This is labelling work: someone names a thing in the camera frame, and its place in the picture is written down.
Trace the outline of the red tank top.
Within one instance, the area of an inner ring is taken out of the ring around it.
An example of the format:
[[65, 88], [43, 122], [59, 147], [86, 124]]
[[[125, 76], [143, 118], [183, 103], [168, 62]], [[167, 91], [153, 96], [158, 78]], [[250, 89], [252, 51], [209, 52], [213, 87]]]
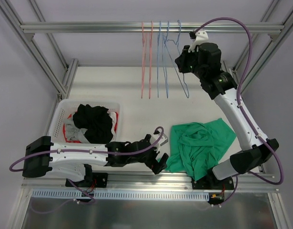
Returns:
[[[111, 129], [111, 133], [112, 133], [111, 141], [112, 141], [116, 139], [119, 114], [117, 112], [108, 112], [108, 114], [110, 118], [112, 119], [112, 129]], [[87, 132], [87, 129], [77, 128], [73, 121], [73, 115], [74, 113], [70, 114], [68, 118], [64, 120], [63, 135], [65, 138], [65, 141], [67, 143], [90, 144], [90, 141], [87, 140], [87, 138], [84, 135]]]

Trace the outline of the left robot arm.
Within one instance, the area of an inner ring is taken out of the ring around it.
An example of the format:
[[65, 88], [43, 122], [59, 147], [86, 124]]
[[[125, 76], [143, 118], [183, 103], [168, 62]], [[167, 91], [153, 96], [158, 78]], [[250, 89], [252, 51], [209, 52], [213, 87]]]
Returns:
[[158, 174], [167, 167], [166, 153], [160, 160], [157, 159], [160, 147], [167, 142], [168, 137], [156, 131], [132, 143], [77, 145], [70, 151], [71, 144], [53, 143], [50, 136], [42, 136], [26, 147], [22, 175], [25, 178], [39, 178], [49, 174], [69, 179], [79, 187], [89, 187], [94, 180], [92, 166], [124, 167], [142, 163]]

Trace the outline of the blue hanger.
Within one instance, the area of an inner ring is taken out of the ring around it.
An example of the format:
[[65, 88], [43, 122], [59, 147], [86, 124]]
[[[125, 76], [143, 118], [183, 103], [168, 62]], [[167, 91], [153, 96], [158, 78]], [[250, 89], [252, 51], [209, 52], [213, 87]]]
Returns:
[[159, 29], [157, 35], [157, 53], [156, 53], [156, 89], [157, 89], [157, 98], [160, 97], [160, 89], [159, 89], [159, 54], [160, 54], [160, 37], [161, 37], [161, 21], [159, 21]]
[[167, 32], [162, 34], [162, 68], [165, 83], [166, 98], [169, 98], [169, 83], [167, 73], [167, 60], [166, 60], [166, 42], [169, 34], [169, 22], [167, 24]]
[[[173, 68], [175, 69], [180, 86], [182, 87], [182, 90], [183, 90], [186, 98], [190, 98], [190, 91], [189, 91], [188, 85], [185, 81], [184, 73], [180, 70], [181, 64], [182, 64], [182, 52], [180, 51], [179, 44], [180, 44], [180, 36], [181, 36], [181, 32], [182, 32], [182, 23], [180, 20], [177, 20], [177, 23], [179, 26], [177, 39], [174, 40], [174, 39], [169, 38], [170, 23], [168, 22], [167, 32], [166, 32], [166, 36], [165, 36], [165, 40], [164, 40], [163, 44], [164, 44], [165, 50], [168, 53], [170, 60], [172, 61], [172, 65], [173, 65]], [[179, 55], [174, 60], [172, 59], [172, 55], [170, 54], [169, 48], [167, 46], [167, 43], [169, 43], [169, 42], [172, 42], [175, 45], [175, 47], [177, 48], [178, 55]]]

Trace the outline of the white tank top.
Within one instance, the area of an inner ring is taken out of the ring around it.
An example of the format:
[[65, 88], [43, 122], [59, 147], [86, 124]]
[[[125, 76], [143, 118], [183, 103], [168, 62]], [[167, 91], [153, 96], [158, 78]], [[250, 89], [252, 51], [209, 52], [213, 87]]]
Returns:
[[109, 116], [112, 119], [112, 129], [111, 132], [113, 136], [116, 135], [117, 125], [118, 125], [118, 113], [117, 112], [109, 112]]

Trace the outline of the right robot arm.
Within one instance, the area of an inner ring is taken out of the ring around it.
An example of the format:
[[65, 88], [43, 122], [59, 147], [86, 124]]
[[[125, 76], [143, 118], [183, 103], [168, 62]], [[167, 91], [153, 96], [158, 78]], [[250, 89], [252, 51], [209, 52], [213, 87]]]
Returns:
[[245, 174], [267, 162], [279, 148], [278, 141], [256, 124], [238, 94], [238, 85], [230, 73], [221, 69], [221, 50], [215, 43], [205, 42], [190, 50], [185, 45], [175, 63], [180, 73], [192, 73], [202, 89], [220, 107], [233, 128], [241, 150], [226, 161], [208, 169], [203, 177], [212, 189], [234, 175]]

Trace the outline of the green tank top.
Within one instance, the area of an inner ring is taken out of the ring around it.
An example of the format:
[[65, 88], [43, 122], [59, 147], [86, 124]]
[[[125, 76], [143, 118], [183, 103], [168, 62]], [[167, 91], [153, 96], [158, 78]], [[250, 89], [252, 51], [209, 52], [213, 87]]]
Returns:
[[221, 118], [207, 123], [174, 125], [170, 131], [166, 171], [186, 172], [199, 180], [208, 169], [218, 165], [235, 139], [235, 132]]

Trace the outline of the pink hanger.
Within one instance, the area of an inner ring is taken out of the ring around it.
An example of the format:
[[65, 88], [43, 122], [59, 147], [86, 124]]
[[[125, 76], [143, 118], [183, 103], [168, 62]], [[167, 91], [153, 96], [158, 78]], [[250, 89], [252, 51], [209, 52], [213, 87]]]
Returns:
[[149, 99], [151, 99], [151, 92], [152, 92], [152, 38], [153, 38], [153, 21], [151, 21], [151, 32], [149, 37], [149, 95], [148, 95]]
[[142, 31], [141, 99], [142, 99], [143, 98], [143, 91], [144, 91], [146, 42], [147, 42], [147, 34], [144, 31], [144, 23], [143, 22], [141, 24], [141, 31]]

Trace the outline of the black tank top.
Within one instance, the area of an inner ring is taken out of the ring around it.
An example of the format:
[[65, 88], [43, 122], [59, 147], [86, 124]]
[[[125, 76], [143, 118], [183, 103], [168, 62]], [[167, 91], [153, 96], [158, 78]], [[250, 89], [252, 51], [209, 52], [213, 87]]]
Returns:
[[106, 107], [80, 104], [73, 115], [73, 121], [77, 128], [86, 129], [83, 135], [91, 144], [106, 144], [113, 138], [112, 118]]

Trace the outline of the grey tank top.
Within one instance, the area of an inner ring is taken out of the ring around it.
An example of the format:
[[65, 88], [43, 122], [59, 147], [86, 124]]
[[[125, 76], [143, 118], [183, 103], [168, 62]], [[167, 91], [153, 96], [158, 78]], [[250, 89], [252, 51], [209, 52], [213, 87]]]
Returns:
[[80, 143], [88, 144], [89, 141], [85, 137], [86, 128], [78, 128], [75, 126], [72, 119], [66, 119], [65, 122], [65, 139], [68, 142], [79, 141]]

